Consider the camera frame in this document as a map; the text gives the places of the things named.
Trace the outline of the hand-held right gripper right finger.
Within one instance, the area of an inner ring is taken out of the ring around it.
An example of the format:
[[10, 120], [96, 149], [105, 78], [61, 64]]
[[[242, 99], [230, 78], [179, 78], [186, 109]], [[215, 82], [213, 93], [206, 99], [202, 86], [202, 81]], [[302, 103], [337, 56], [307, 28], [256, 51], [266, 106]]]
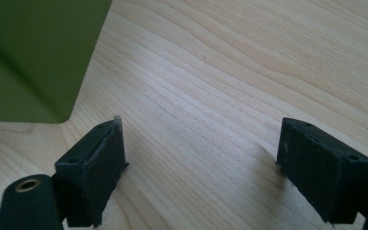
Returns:
[[367, 156], [317, 126], [285, 118], [276, 165], [324, 221], [355, 221], [358, 191], [368, 178]]

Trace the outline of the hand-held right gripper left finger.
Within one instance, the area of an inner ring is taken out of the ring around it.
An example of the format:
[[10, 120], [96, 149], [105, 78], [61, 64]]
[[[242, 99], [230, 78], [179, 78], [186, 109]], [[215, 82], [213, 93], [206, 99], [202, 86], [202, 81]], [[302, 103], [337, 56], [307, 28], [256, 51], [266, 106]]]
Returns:
[[100, 226], [127, 166], [122, 120], [94, 126], [55, 163], [59, 216], [70, 227]]

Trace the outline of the green box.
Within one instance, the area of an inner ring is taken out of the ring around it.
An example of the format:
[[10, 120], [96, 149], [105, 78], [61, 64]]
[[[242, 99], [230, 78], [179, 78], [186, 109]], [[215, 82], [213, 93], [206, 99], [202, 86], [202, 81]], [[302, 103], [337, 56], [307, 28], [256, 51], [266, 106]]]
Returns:
[[0, 0], [0, 122], [63, 123], [112, 0]]

